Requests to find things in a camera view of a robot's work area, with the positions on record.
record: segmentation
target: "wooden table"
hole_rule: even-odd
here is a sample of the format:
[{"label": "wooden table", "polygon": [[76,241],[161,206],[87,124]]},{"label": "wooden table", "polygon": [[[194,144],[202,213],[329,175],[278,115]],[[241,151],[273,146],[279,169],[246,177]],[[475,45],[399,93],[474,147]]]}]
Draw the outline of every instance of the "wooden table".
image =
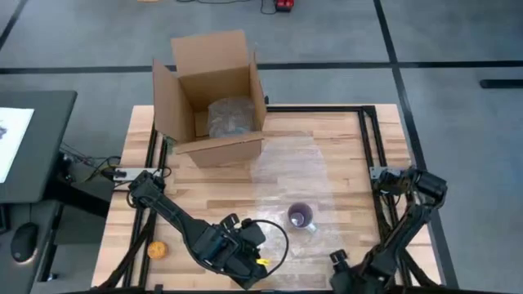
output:
[{"label": "wooden table", "polygon": [[[407,167],[409,151],[396,105],[376,105],[376,110],[388,165]],[[152,106],[134,108],[123,149],[124,167],[143,167],[152,122]],[[291,242],[287,260],[253,289],[329,289],[333,273],[330,252],[344,248],[354,265],[379,241],[357,115],[268,113],[263,131],[262,154],[251,162],[197,168],[186,155],[169,155],[167,165],[172,174],[166,179],[165,193],[194,218],[209,223],[235,212],[240,220],[268,219],[287,229]],[[375,150],[373,156],[377,162]],[[93,286],[107,279],[129,247],[135,210],[127,205],[125,196],[125,192],[114,193]],[[287,208],[298,201],[313,208],[318,228],[314,234],[288,227]],[[404,208],[403,203],[398,205],[400,216]],[[270,226],[263,225],[262,229],[267,241],[261,254],[275,265],[284,251],[283,236]],[[154,239],[168,244],[169,255],[150,262],[148,289],[158,283],[166,290],[239,289],[230,278],[196,265],[180,234],[161,217]],[[427,228],[420,231],[408,250],[438,283],[440,276]],[[141,253],[136,258],[132,285],[137,285]]]}]

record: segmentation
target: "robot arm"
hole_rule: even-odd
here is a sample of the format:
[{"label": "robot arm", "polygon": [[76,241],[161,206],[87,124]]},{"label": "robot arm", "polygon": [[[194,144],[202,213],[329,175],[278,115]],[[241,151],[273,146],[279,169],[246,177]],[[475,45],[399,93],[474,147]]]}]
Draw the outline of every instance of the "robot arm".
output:
[{"label": "robot arm", "polygon": [[219,225],[197,220],[178,207],[163,193],[163,178],[143,171],[130,185],[133,201],[156,211],[180,231],[189,254],[207,270],[231,277],[243,289],[268,275],[266,267],[258,264],[259,245],[265,235],[255,221],[242,221],[235,214]]},{"label": "robot arm", "polygon": [[349,267],[343,250],[330,255],[335,271],[330,283],[336,294],[384,293],[398,269],[400,251],[430,220],[432,212],[443,205],[447,191],[446,181],[414,168],[384,170],[373,184],[383,193],[405,194],[407,209],[384,242],[368,252],[360,265]]}]

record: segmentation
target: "orange ball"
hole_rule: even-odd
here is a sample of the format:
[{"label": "orange ball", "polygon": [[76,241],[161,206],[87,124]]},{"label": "orange ball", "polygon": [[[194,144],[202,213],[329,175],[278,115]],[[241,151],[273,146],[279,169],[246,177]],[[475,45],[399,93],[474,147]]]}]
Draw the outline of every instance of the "orange ball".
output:
[{"label": "orange ball", "polygon": [[154,241],[147,247],[147,255],[151,259],[162,259],[167,255],[167,244],[161,241]]}]

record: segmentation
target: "plastic bag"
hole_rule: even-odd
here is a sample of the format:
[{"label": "plastic bag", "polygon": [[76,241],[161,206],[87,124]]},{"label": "plastic bag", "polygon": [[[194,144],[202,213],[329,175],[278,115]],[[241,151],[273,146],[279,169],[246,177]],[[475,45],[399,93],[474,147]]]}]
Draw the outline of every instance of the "plastic bag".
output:
[{"label": "plastic bag", "polygon": [[254,103],[247,96],[220,99],[210,104],[208,109],[208,131],[211,138],[255,131]]}]

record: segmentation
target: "yellow tag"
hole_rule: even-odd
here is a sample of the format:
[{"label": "yellow tag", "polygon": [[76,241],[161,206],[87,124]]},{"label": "yellow tag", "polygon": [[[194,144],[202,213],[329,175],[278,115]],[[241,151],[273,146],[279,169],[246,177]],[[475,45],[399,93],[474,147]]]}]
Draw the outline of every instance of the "yellow tag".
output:
[{"label": "yellow tag", "polygon": [[259,265],[270,265],[270,261],[265,258],[256,259],[256,263]]}]

